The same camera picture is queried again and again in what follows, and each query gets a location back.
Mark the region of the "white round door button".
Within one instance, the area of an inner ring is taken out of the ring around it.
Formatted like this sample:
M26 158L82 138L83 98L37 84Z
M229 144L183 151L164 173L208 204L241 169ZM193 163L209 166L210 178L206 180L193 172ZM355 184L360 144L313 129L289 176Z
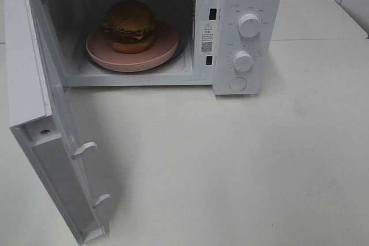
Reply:
M229 88L237 92L241 92L245 90L246 86L247 86L247 81L242 77L233 78L229 82Z

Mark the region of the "burger with lettuce and cheese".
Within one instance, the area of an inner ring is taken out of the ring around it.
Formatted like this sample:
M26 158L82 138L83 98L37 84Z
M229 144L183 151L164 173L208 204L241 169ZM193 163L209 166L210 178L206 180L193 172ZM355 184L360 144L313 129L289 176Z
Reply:
M116 52L144 52L155 41L155 16L140 1L124 0L113 5L107 12L103 27L111 48Z

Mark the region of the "pink round plate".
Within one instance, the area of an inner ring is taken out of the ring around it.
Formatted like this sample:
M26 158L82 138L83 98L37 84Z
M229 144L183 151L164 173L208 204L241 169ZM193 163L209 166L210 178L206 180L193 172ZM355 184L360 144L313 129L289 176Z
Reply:
M145 71L169 60L179 45L177 31L160 21L154 30L135 43L122 44L121 38L99 28L86 41L89 56L101 67L123 73Z

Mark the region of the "white microwave door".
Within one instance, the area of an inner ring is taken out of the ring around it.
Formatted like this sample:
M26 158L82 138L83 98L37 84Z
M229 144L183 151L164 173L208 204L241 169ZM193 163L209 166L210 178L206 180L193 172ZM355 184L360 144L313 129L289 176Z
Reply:
M57 72L59 44L43 0L4 0L10 130L80 245L105 233Z

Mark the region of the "glass microwave turntable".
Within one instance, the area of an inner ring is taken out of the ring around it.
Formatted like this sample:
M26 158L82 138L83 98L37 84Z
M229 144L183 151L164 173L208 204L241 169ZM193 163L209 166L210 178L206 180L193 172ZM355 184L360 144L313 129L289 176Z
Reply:
M159 37L144 52L124 54L114 51L107 37L100 33L91 34L86 41L89 57L99 66L121 73L147 71L180 57L187 43L180 37Z

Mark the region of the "white warning label sticker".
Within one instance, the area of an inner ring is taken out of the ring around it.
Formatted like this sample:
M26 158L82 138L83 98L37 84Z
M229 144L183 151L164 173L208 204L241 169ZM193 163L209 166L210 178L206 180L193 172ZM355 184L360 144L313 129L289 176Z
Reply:
M199 28L199 50L202 54L212 54L214 50L215 24L212 21L201 21Z

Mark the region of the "white lower timer knob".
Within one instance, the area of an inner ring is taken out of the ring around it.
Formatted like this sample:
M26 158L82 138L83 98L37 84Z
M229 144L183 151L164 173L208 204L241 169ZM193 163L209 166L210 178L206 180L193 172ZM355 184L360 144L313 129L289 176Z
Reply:
M238 51L234 54L233 64L236 71L245 72L254 65L254 58L247 51Z

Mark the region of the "white microwave oven body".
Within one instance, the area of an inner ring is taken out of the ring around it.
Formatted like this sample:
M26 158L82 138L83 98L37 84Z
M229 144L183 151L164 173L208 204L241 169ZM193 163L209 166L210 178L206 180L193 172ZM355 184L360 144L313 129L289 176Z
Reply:
M56 68L64 87L72 86L173 86L211 85L215 94L254 94L262 79L262 66L268 51L280 0L138 0L147 4L158 20L174 27L187 43L177 59L147 71L116 73L98 66L88 55L88 35L101 26L108 9L121 0L43 0L59 44ZM260 32L242 37L237 20L248 12L262 19ZM199 50L201 21L215 24L214 50ZM236 71L234 54L247 51L253 67ZM229 88L236 77L247 81L245 90Z

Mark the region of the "white upper power knob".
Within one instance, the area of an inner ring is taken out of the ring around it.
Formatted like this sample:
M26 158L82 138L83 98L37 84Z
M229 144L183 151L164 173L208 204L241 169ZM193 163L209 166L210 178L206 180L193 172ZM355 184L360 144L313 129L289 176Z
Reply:
M260 32L262 19L257 12L248 11L239 17L237 23L240 35L251 38Z

